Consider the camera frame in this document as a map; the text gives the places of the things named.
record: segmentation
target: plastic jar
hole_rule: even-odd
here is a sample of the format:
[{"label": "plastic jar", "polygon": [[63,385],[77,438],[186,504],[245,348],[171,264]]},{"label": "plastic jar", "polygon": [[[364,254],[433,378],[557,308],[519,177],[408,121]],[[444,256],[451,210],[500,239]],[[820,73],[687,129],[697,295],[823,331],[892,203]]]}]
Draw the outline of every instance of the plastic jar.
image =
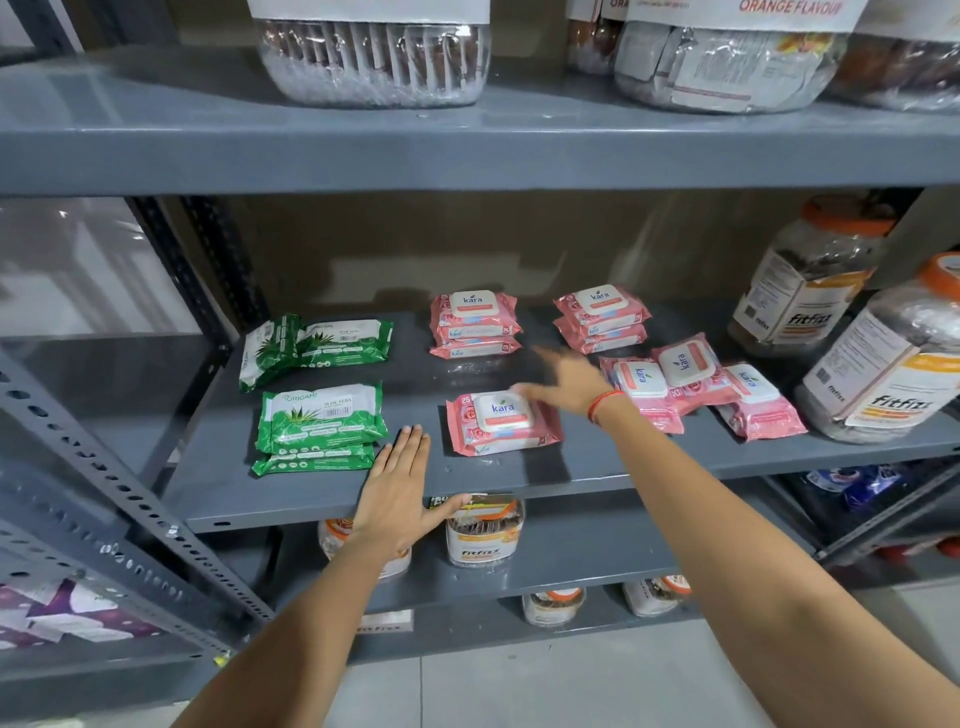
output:
[{"label": "plastic jar", "polygon": [[956,14],[953,0],[871,3],[829,93],[901,111],[960,110]]},{"label": "plastic jar", "polygon": [[865,3],[788,13],[762,7],[777,5],[769,0],[634,2],[613,75],[625,95],[665,109],[802,109],[833,78]]},{"label": "plastic jar", "polygon": [[610,76],[628,0],[566,0],[566,66]]},{"label": "plastic jar", "polygon": [[248,3],[267,73],[302,104],[465,106],[487,81],[490,0]]},{"label": "plastic jar", "polygon": [[535,627],[559,627],[577,616],[586,599],[583,589],[523,595],[523,616]]},{"label": "plastic jar", "polygon": [[876,294],[797,387],[809,422],[834,440],[884,443],[960,388],[960,254]]},{"label": "plastic jar", "polygon": [[522,500],[474,497],[446,521],[450,563],[472,569],[509,559],[516,551],[523,520]]},{"label": "plastic jar", "polygon": [[623,585],[630,610],[638,617],[658,617],[681,605],[692,594],[690,585],[679,574],[658,576]]},{"label": "plastic jar", "polygon": [[799,356],[826,339],[887,252],[888,206],[819,195],[777,233],[728,331],[754,356]]},{"label": "plastic jar", "polygon": [[[317,535],[320,537],[320,548],[327,559],[332,560],[346,542],[347,536],[353,532],[352,519],[334,519],[331,521],[320,521],[317,524]],[[387,562],[387,565],[380,572],[380,581],[402,576],[410,568],[410,549],[398,553],[395,559]]]}]

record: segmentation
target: right hand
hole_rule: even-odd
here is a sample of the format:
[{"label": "right hand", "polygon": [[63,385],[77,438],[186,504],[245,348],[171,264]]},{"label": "right hand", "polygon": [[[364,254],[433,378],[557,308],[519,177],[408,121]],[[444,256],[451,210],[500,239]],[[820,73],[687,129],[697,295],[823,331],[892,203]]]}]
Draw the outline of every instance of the right hand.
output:
[{"label": "right hand", "polygon": [[557,379],[556,386],[542,384],[515,384],[512,389],[527,400],[552,404],[555,407],[587,416],[587,412],[600,395],[613,388],[587,358],[577,352],[555,352],[544,347],[534,347]]}]

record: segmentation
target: white floor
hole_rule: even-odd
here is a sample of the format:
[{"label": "white floor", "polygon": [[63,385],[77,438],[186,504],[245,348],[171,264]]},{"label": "white floor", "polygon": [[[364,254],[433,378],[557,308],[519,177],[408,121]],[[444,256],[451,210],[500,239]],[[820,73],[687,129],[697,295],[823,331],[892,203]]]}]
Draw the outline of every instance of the white floor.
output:
[{"label": "white floor", "polygon": [[[863,593],[931,664],[960,675],[960,582]],[[43,725],[166,728],[181,706]],[[770,723],[701,620],[352,669],[327,728],[759,728]]]}]

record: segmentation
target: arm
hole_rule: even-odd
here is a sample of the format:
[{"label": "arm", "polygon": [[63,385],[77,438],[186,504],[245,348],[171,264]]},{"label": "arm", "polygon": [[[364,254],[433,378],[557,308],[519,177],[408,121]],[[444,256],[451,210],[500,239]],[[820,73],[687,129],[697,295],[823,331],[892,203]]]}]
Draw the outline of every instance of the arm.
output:
[{"label": "arm", "polygon": [[[558,386],[518,385],[526,397],[586,414],[611,390],[583,357],[541,354]],[[658,432],[629,397],[605,398],[594,419],[616,444],[717,641],[780,728],[932,728],[960,715],[960,689]]]},{"label": "arm", "polygon": [[175,728],[323,724],[384,565],[469,500],[423,508],[429,454],[430,437],[419,425],[404,427],[396,446],[380,451],[336,558],[210,681]]}]

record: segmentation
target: transparent jar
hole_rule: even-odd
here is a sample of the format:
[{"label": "transparent jar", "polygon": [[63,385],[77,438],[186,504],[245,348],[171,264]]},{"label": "transparent jar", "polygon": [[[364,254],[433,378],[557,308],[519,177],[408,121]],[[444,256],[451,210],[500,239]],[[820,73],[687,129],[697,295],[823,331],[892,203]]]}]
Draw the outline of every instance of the transparent jar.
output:
[{"label": "transparent jar", "polygon": [[797,387],[811,425],[846,443],[909,433],[960,389],[960,254],[876,294]]},{"label": "transparent jar", "polygon": [[638,617],[658,617],[676,609],[692,594],[689,583],[679,574],[658,576],[623,585],[630,610]]},{"label": "transparent jar", "polygon": [[474,497],[446,521],[446,552],[456,567],[474,569],[514,555],[523,528],[522,500]]},{"label": "transparent jar", "polygon": [[854,195],[811,198],[777,233],[728,326],[753,356],[802,356],[829,336],[887,252],[888,206]]},{"label": "transparent jar", "polygon": [[523,595],[523,616],[535,627],[559,627],[577,616],[587,599],[583,589],[558,589]]},{"label": "transparent jar", "polygon": [[960,43],[853,34],[833,96],[897,111],[960,111]]},{"label": "transparent jar", "polygon": [[[327,559],[332,560],[337,551],[347,542],[347,536],[353,532],[352,519],[331,519],[320,521],[317,524],[317,536],[320,539],[320,549]],[[410,568],[410,549],[406,549],[387,562],[380,572],[380,581],[392,581],[399,578]]]},{"label": "transparent jar", "polygon": [[627,0],[566,0],[566,66],[594,76],[613,73]]},{"label": "transparent jar", "polygon": [[[384,16],[293,18],[292,0],[248,0],[260,58],[276,86],[302,104],[348,108],[457,107],[476,103],[491,58],[490,0],[462,20],[424,17],[422,0],[396,0]],[[398,22],[370,20],[407,18]]]},{"label": "transparent jar", "polygon": [[846,34],[727,31],[630,20],[620,34],[613,75],[626,96],[663,109],[792,111],[827,88],[846,47]]}]

